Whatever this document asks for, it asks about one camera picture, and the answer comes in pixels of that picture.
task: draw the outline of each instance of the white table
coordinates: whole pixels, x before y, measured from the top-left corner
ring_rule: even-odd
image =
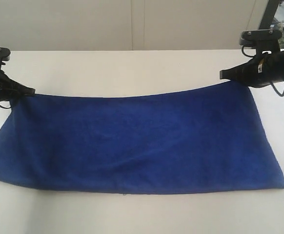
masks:
[[[13,52],[4,67],[37,93],[123,97],[216,84],[238,50]],[[252,89],[284,172],[284,98]],[[9,111],[0,109],[0,127]],[[284,190],[193,195],[45,192],[0,182],[0,234],[284,234]]]

